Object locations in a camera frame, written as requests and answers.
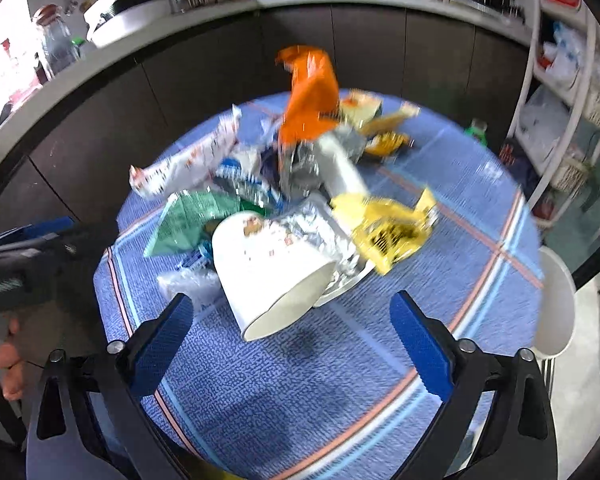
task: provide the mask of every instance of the cabinet door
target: cabinet door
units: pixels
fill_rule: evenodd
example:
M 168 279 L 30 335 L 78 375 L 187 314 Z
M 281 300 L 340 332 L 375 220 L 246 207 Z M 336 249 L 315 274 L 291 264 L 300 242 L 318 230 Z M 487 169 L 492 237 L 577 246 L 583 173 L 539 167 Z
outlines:
M 461 119 L 473 50 L 473 25 L 408 13 L 402 97 L 455 121 Z
M 340 87 L 400 95 L 404 73 L 405 10 L 333 6 L 331 15 Z
M 317 46 L 334 62 L 331 7 L 302 6 L 267 10 L 260 15 L 267 93 L 291 90 L 291 75 L 276 56 L 282 48 L 297 44 Z
M 0 233 L 71 215 L 28 158 L 0 195 Z
M 475 29 L 474 56 L 461 124 L 472 118 L 486 121 L 487 142 L 500 151 L 516 109 L 525 76 L 528 50 L 513 41 Z
M 253 15 L 222 22 L 142 65 L 166 121 L 179 135 L 265 91 L 262 38 Z
M 129 188 L 129 166 L 150 164 L 173 142 L 141 66 L 71 112 L 31 160 L 82 221 L 114 217 Z

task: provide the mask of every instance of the blue tablecloth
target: blue tablecloth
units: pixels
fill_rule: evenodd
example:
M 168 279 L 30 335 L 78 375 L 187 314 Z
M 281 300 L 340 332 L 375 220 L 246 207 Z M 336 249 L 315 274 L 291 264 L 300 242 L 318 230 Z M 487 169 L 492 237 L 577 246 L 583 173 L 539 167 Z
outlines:
M 238 138 L 283 111 L 288 93 L 242 105 Z M 384 97 L 384 112 L 401 100 Z M 212 131 L 213 117 L 160 157 Z M 434 416 L 429 395 L 389 320 L 406 289 L 456 338 L 513 354 L 531 344 L 541 299 L 538 233 L 516 184 L 462 128 L 430 110 L 401 130 L 418 149 L 380 168 L 360 166 L 371 192 L 413 206 L 429 186 L 440 220 L 424 247 L 263 340 L 240 339 L 222 297 L 199 314 L 148 415 L 174 441 L 248 479 L 386 480 Z M 94 276 L 107 337 L 128 339 L 165 305 L 156 275 L 182 256 L 143 258 L 162 205 L 130 193 L 120 236 Z

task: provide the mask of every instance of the silver bolt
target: silver bolt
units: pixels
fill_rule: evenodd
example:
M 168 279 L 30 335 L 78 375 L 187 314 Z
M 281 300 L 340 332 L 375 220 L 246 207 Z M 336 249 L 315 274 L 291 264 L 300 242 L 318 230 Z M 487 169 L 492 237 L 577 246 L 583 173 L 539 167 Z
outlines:
M 461 339 L 460 341 L 458 341 L 458 346 L 463 352 L 466 352 L 467 354 L 472 354 L 473 352 L 475 352 L 475 343 L 470 339 Z
M 107 353 L 108 354 L 119 354 L 125 349 L 125 342 L 120 341 L 120 339 L 116 339 L 107 345 Z
M 62 350 L 61 348 L 57 348 L 56 350 L 53 350 L 51 352 L 51 354 L 49 354 L 49 360 L 52 363 L 59 363 L 60 361 L 64 361 L 65 357 L 66 357 L 66 354 L 64 353 L 64 350 Z
M 535 354 L 529 350 L 529 348 L 521 348 L 519 351 L 520 357 L 522 357 L 525 361 L 533 361 L 536 356 Z

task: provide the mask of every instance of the orange plastic bag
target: orange plastic bag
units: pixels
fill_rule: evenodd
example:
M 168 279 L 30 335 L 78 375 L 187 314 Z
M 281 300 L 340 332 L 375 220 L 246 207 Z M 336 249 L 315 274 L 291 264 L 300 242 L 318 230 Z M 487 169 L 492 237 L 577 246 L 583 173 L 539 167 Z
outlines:
M 278 53 L 291 72 L 291 97 L 278 141 L 294 146 L 300 140 L 315 140 L 338 124 L 338 81 L 328 54 L 312 46 L 296 45 Z

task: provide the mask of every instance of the rice cooker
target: rice cooker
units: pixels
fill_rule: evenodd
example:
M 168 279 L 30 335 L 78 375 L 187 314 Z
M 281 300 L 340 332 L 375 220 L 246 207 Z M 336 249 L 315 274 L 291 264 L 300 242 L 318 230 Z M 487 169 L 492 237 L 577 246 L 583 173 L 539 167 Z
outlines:
M 87 40 L 102 47 L 170 13 L 169 0 L 98 0 L 84 13 Z

